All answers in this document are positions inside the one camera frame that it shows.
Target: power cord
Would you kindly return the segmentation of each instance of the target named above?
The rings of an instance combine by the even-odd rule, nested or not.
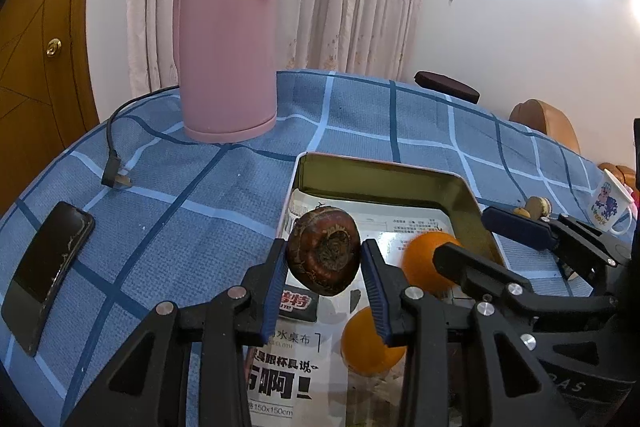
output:
[[[109,120],[107,120],[106,134],[107,134],[107,147],[109,149],[109,158],[107,159],[107,165],[105,166],[104,172],[102,174],[102,181],[101,181],[102,185],[105,185],[106,187],[111,187],[111,188],[115,188],[118,185],[123,185],[124,187],[131,186],[131,179],[125,174],[120,174],[120,165],[122,163],[122,160],[118,156],[118,153],[116,152],[116,148],[113,146],[113,136],[111,136],[111,126],[113,125],[113,122],[116,120],[118,113],[121,110],[123,110],[125,107],[127,107],[127,105],[130,105],[131,103],[139,102],[144,98],[155,96],[158,93],[168,91],[170,89],[177,89],[178,87],[179,86],[163,87],[162,89],[158,89],[154,92],[149,92],[137,98],[132,98],[131,100],[128,100],[127,102],[123,103],[115,111],[113,111],[113,114],[109,117]]]

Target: white wall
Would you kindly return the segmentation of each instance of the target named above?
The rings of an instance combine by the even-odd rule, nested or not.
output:
[[[572,122],[583,156],[635,168],[640,0],[423,0],[409,72],[420,70],[476,88],[504,118],[544,100]]]
[[[86,0],[86,44],[95,107],[103,121],[132,96],[127,0]]]

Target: mandarin orange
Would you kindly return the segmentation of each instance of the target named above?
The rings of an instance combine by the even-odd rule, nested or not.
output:
[[[388,371],[402,359],[405,347],[386,347],[376,333],[371,308],[361,309],[342,331],[340,349],[344,363],[354,373],[372,377]]]
[[[437,247],[445,243],[462,246],[455,237],[446,232],[421,233],[406,246],[400,267],[411,286],[418,286],[429,293],[441,293],[454,285],[433,266],[433,253]]]

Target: cracked phone screen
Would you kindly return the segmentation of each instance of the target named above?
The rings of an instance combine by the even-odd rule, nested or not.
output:
[[[93,227],[90,214],[60,201],[33,236],[15,270],[2,303],[2,318],[30,357],[38,349],[66,272]]]

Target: blue plaid tablecloth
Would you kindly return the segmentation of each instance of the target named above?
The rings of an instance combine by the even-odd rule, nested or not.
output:
[[[134,186],[100,185],[104,126],[69,147],[0,221],[0,293],[40,223],[60,200],[95,217],[95,230],[53,304],[40,348],[25,356],[0,321],[0,360],[46,427],[58,426],[153,306],[187,306],[239,283],[264,260],[296,156],[305,150],[392,160],[463,176],[482,205],[548,198],[587,219],[600,171],[554,140],[481,107],[388,80],[278,74],[278,121],[267,134],[211,145],[183,131],[178,90],[136,103],[113,126]],[[630,234],[626,240],[631,242]],[[564,281],[549,252],[498,237],[509,268],[536,292],[588,295]],[[198,350],[191,357],[188,425],[197,425]]]

